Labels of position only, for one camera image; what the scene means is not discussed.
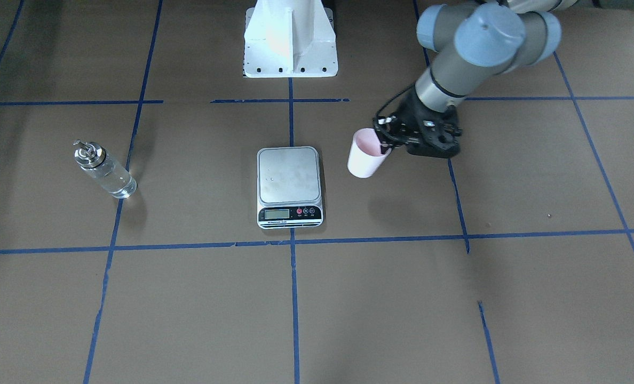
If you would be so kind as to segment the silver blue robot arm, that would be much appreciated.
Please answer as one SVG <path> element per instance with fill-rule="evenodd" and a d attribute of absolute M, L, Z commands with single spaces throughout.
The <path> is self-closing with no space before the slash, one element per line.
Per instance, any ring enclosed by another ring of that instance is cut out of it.
<path fill-rule="evenodd" d="M 491 76 L 533 66 L 558 48 L 556 12 L 574 7 L 632 10 L 634 1 L 470 1 L 432 5 L 420 16 L 419 44 L 436 53 L 403 91 L 395 112 L 373 119 L 378 151 L 434 158 L 460 153 L 457 108 Z"/>

